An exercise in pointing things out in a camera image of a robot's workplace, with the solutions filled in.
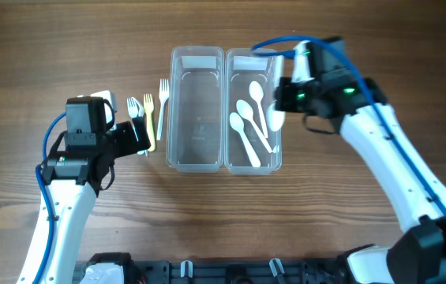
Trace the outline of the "yellow plastic fork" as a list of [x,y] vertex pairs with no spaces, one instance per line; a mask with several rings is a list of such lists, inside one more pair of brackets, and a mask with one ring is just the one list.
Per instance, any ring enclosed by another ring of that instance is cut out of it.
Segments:
[[154,151],[156,149],[156,139],[153,126],[153,111],[154,102],[151,94],[144,94],[144,112],[146,114],[146,128],[150,147],[148,151]]

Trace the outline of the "white spoon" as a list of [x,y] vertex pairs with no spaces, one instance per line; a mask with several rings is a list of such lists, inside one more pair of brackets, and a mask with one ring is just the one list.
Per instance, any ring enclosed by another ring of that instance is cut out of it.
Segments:
[[275,153],[275,151],[271,148],[269,142],[265,138],[264,134],[262,133],[260,128],[257,126],[257,123],[253,119],[253,108],[243,99],[240,99],[236,102],[236,108],[237,108],[237,111],[240,114],[240,116],[251,123],[251,126],[254,128],[255,132],[258,135],[258,138],[260,139],[261,143],[264,145],[265,149],[269,153]]
[[249,84],[249,94],[251,98],[257,103],[261,128],[263,130],[264,137],[268,138],[267,125],[264,117],[264,111],[261,105],[262,99],[264,98],[264,91],[261,85],[257,81],[252,81]]
[[280,78],[283,75],[283,63],[284,63],[284,56],[277,56],[275,60],[275,69],[274,69],[274,77],[273,77],[273,101],[269,108],[267,109],[267,123],[268,128],[272,132],[278,132],[283,127],[283,123],[285,122],[285,116],[286,113],[277,110],[276,105],[276,98],[275,98],[275,91],[279,87]]

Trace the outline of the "white plastic fork tall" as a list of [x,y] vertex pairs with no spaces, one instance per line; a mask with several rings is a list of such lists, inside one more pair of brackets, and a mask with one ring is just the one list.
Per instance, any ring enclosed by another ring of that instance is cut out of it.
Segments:
[[170,97],[170,84],[168,79],[161,79],[159,84],[159,120],[157,125],[156,139],[161,140],[163,133],[163,122],[164,122],[164,111],[166,107],[167,100]]

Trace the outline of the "white spoon crossing diagonal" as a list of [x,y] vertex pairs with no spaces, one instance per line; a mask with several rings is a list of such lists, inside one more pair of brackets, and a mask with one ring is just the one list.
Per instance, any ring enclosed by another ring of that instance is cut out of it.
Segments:
[[232,112],[230,113],[229,120],[230,120],[230,127],[233,130],[235,130],[242,139],[242,143],[244,145],[251,166],[256,168],[260,167],[261,166],[260,160],[244,132],[244,122],[241,116],[235,112]]

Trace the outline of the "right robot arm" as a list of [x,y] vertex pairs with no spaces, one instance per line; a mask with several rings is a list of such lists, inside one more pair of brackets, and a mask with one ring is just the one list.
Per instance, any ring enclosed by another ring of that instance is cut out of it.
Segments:
[[339,258],[341,283],[446,283],[446,187],[408,140],[377,83],[345,55],[342,39],[292,37],[291,77],[276,108],[332,123],[384,190],[403,232],[391,247],[367,245]]

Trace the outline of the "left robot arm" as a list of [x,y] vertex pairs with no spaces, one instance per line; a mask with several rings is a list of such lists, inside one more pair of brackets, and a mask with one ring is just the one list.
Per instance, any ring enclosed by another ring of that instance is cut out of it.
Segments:
[[106,90],[67,100],[60,118],[66,120],[52,145],[43,145],[43,161],[36,166],[41,192],[39,216],[18,281],[70,283],[85,223],[115,176],[118,158],[150,148],[143,118],[117,123],[117,103]]

